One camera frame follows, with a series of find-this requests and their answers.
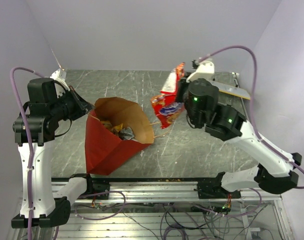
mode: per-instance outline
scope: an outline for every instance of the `gray wall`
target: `gray wall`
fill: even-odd
[[[228,45],[254,48],[280,1],[27,0],[62,67],[91,70],[170,70]],[[247,57],[223,53],[217,70],[239,72]]]
[[[299,152],[304,168],[304,0],[283,0],[255,47],[258,84],[255,119],[259,131],[287,152]],[[249,59],[241,86],[251,88]],[[304,190],[283,195],[296,239],[304,240]]]
[[[12,123],[19,110],[10,84],[10,69],[23,66],[50,75],[58,66],[25,0],[0,0],[0,240],[6,239],[18,198],[22,167]],[[30,73],[16,74],[22,100],[27,100]]]

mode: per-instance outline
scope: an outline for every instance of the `marble surface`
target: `marble surface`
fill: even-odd
[[[159,93],[169,71],[68,70],[66,82],[91,103],[98,98],[120,97],[142,106],[151,123],[158,121],[150,98]],[[216,81],[233,85],[231,73],[216,73]],[[220,93],[219,102],[230,104],[244,114],[241,99]],[[56,139],[52,163],[53,177],[85,173],[85,127],[88,116],[73,122],[70,131]],[[65,132],[68,122],[60,123],[58,133]],[[155,135],[167,129],[154,127]],[[141,154],[139,152],[108,177],[214,177],[217,173],[236,172],[258,163],[246,152],[204,132],[192,129],[181,116],[170,126],[166,136],[159,137]]]

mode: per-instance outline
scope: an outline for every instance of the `white label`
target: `white label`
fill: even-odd
[[[175,71],[172,71],[168,75],[168,77],[162,87],[161,92],[175,93],[176,88],[177,88],[177,73]]]

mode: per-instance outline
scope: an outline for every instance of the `snack bag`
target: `snack bag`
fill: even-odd
[[[161,128],[170,126],[184,110],[184,104],[175,102],[178,92],[178,81],[184,77],[184,65],[182,62],[168,75],[161,94],[151,98],[154,113],[161,122]]]

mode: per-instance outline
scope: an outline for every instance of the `tabletop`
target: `tabletop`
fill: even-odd
[[[159,94],[170,71],[68,70],[66,82],[90,103],[98,98],[120,97],[138,103],[151,123],[158,122],[150,98]],[[215,80],[235,85],[233,74],[218,72]],[[241,99],[219,93],[219,102],[245,114]],[[52,177],[69,177],[86,172],[85,128],[87,115],[73,122],[70,131],[56,139],[51,160]],[[62,122],[58,133],[70,123]],[[154,134],[167,129],[153,126]],[[204,129],[189,127],[185,113],[169,127],[169,133],[139,152],[112,172],[111,178],[193,178],[215,177],[219,172],[236,172],[258,163],[243,150],[210,136]]]

